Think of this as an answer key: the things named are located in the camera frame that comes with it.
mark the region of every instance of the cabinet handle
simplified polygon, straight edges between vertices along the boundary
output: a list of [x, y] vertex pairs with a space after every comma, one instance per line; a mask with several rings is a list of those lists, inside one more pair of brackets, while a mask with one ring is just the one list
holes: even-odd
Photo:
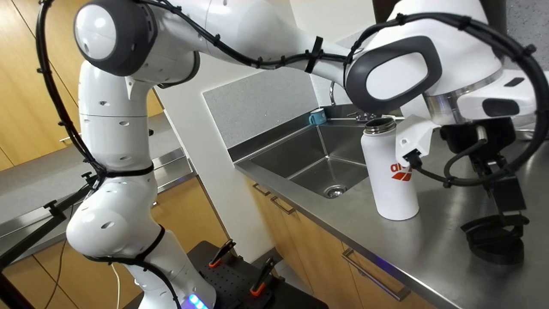
[[276, 205], [276, 208], [280, 208], [281, 212], [285, 212], [287, 215], [292, 215], [292, 214], [295, 214], [295, 208], [287, 208], [287, 207], [281, 207], [280, 203], [278, 203], [278, 196], [275, 196], [271, 202], [273, 202], [273, 205]]
[[254, 184], [254, 190], [256, 190], [257, 193], [261, 193], [263, 196], [269, 196], [269, 191], [263, 190], [259, 184]]
[[353, 267], [364, 279], [371, 280], [374, 286], [377, 286], [381, 291], [384, 291], [389, 298], [393, 298], [396, 303], [405, 301], [410, 296], [408, 287], [402, 287], [398, 293], [391, 291], [386, 284], [383, 284], [379, 279], [376, 279], [372, 274], [364, 270], [359, 263], [355, 263], [350, 256], [353, 255], [353, 250], [343, 251], [343, 260]]
[[72, 141], [70, 141], [70, 138], [69, 136], [65, 136], [65, 138], [62, 138], [62, 140], [58, 140], [62, 145], [65, 145], [65, 147], [70, 147], [72, 145]]

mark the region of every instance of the wooden cabinet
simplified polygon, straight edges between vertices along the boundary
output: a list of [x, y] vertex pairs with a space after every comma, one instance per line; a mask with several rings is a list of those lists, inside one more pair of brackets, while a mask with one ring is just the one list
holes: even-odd
[[[9, 267], [3, 275], [34, 308], [45, 308], [55, 289], [50, 274], [33, 256]], [[67, 298], [64, 289], [57, 289], [50, 308], [72, 309], [77, 306]]]
[[251, 184], [276, 251], [329, 308], [432, 308], [281, 198]]
[[[77, 85], [82, 56], [74, 44], [74, 16], [88, 0], [53, 2], [48, 25], [48, 52], [58, 92], [76, 126]], [[43, 78], [36, 73], [34, 25], [36, 0], [0, 0], [0, 150], [12, 165], [65, 148]], [[148, 97], [149, 116], [161, 114], [154, 92]]]
[[185, 251], [202, 241], [223, 246], [228, 239], [197, 177], [160, 195], [153, 217], [177, 236]]
[[0, 150], [0, 172], [14, 167], [12, 162], [5, 157], [5, 153]]
[[364, 308], [384, 308], [384, 309], [431, 309], [432, 306], [420, 296], [410, 293], [408, 287], [384, 274], [374, 263], [367, 262], [364, 256], [345, 250], [345, 258], [348, 260], [362, 299]]
[[[12, 0], [17, 11], [21, 13], [24, 23], [29, 26], [34, 35], [34, 25], [38, 16], [36, 0]], [[79, 9], [89, 0], [55, 0], [50, 14], [48, 14], [48, 47], [50, 47], [50, 61], [60, 80], [67, 87], [72, 99], [77, 97], [79, 88], [79, 74], [82, 56], [74, 42], [74, 18]], [[148, 97], [148, 112], [151, 116], [161, 114], [161, 104], [154, 92]]]
[[252, 186], [254, 200], [259, 207], [266, 227], [269, 229], [269, 236], [276, 251], [285, 258], [287, 265], [293, 270], [300, 282], [307, 286], [309, 291], [312, 291], [302, 260], [299, 258], [295, 250], [297, 236], [290, 234], [285, 224], [285, 214], [290, 215], [292, 208], [276, 210], [278, 205], [275, 205], [276, 202], [273, 202], [273, 198], [276, 196], [271, 196], [266, 190], [263, 190], [257, 184]]
[[[57, 244], [34, 255], [34, 258], [52, 279], [57, 279], [60, 255], [62, 244]], [[120, 275], [120, 305], [127, 305], [139, 296], [139, 289], [124, 267], [117, 265], [115, 268]], [[69, 244], [64, 250], [58, 284], [79, 309], [117, 308], [117, 279], [112, 268], [86, 260]]]
[[[0, 0], [0, 148], [14, 165], [64, 148], [65, 133], [57, 126], [58, 117], [36, 69], [33, 35], [12, 2]], [[76, 119], [76, 105], [64, 87], [60, 95]]]

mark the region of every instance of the white wall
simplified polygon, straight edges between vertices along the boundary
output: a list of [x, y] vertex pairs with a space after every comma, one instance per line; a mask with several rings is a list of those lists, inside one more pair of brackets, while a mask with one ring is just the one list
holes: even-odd
[[[300, 28], [326, 40], [345, 38], [369, 25], [369, 0], [269, 0], [290, 14]], [[245, 260], [256, 260], [273, 248], [245, 177], [235, 171], [218, 128], [204, 104], [202, 92], [225, 87], [256, 71], [202, 57], [199, 76], [182, 87], [158, 92], [166, 116], [199, 174], [225, 229]]]
[[[371, 0], [290, 0], [299, 28], [328, 42], [350, 47], [367, 26], [376, 23]], [[319, 107], [331, 105], [329, 83], [311, 78]], [[336, 104], [350, 104], [345, 90], [336, 87]]]

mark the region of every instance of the kitchen counter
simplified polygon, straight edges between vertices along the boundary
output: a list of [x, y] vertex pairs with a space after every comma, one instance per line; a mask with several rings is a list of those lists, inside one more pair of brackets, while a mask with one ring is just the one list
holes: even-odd
[[[154, 131], [149, 140], [151, 159], [158, 193], [196, 177], [190, 162], [185, 159], [168, 121], [163, 116], [153, 117], [149, 128]], [[82, 174], [91, 172], [82, 164], [82, 157], [67, 148], [40, 160], [9, 169], [0, 174], [0, 255], [29, 236], [50, 219], [43, 207], [53, 200], [62, 200], [86, 183]], [[24, 256], [48, 248], [64, 239], [67, 222], [50, 232]]]
[[[510, 153], [520, 148], [523, 143], [516, 143]], [[450, 157], [448, 147], [434, 140], [424, 167], [441, 172]], [[463, 162], [455, 171], [470, 172]], [[443, 190], [439, 183], [414, 176], [420, 214], [407, 222], [389, 222], [376, 212], [369, 179], [338, 200], [326, 200], [247, 159], [239, 160], [237, 167], [438, 308], [515, 309], [549, 305], [547, 145], [518, 172], [530, 226], [523, 236], [525, 262], [515, 267], [479, 260], [460, 231], [467, 222], [496, 214], [482, 188]]]

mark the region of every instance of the black clamp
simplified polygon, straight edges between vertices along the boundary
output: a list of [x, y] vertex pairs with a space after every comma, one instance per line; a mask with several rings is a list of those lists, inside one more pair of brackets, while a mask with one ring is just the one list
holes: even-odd
[[221, 37], [216, 35], [211, 45], [213, 45], [213, 47], [220, 47], [220, 44], [221, 44]]
[[275, 275], [273, 275], [273, 270], [275, 270], [275, 265], [278, 262], [275, 262], [273, 258], [269, 258], [263, 268], [261, 268], [261, 274], [259, 277], [256, 279], [254, 286], [251, 287], [251, 296], [254, 299], [259, 299], [263, 296], [263, 293], [271, 286], [271, 282], [275, 280]]
[[256, 69], [261, 69], [261, 68], [263, 68], [263, 57], [256, 61]]
[[405, 16], [405, 14], [396, 14], [396, 23], [398, 23], [398, 26], [407, 25], [407, 23], [408, 23], [408, 16]]
[[67, 217], [64, 215], [62, 210], [58, 210], [58, 202], [50, 202], [48, 205], [45, 205], [45, 210], [50, 212], [50, 215], [57, 220], [65, 220]]
[[323, 40], [321, 37], [317, 37], [317, 38], [314, 40], [312, 52], [307, 54], [307, 56], [309, 56], [309, 64], [307, 64], [307, 68], [305, 68], [305, 73], [307, 73], [307, 74], [312, 73], [316, 62], [323, 57], [323, 54], [324, 54], [324, 52], [323, 52], [323, 44], [324, 44], [324, 40]]
[[465, 30], [470, 26], [472, 21], [474, 21], [474, 20], [468, 18], [468, 16], [460, 18], [458, 30], [460, 30], [460, 32], [465, 32]]
[[280, 57], [280, 66], [278, 68], [285, 68], [288, 64], [288, 59], [283, 56]]
[[232, 258], [235, 258], [235, 256], [237, 256], [237, 253], [233, 251], [235, 244], [237, 244], [237, 243], [233, 243], [232, 239], [227, 241], [227, 243], [220, 248], [220, 251], [216, 253], [216, 256], [208, 263], [208, 268], [209, 268], [209, 270], [218, 268], [218, 267], [221, 265], [223, 258], [228, 256], [228, 255], [230, 255]]
[[448, 177], [444, 183], [443, 183], [443, 188], [444, 190], [451, 190], [456, 183], [456, 177]]
[[528, 45], [525, 49], [520, 50], [520, 54], [516, 54], [515, 57], [511, 57], [513, 62], [518, 62], [525, 57], [532, 57], [534, 54], [537, 52], [537, 47], [535, 45]]

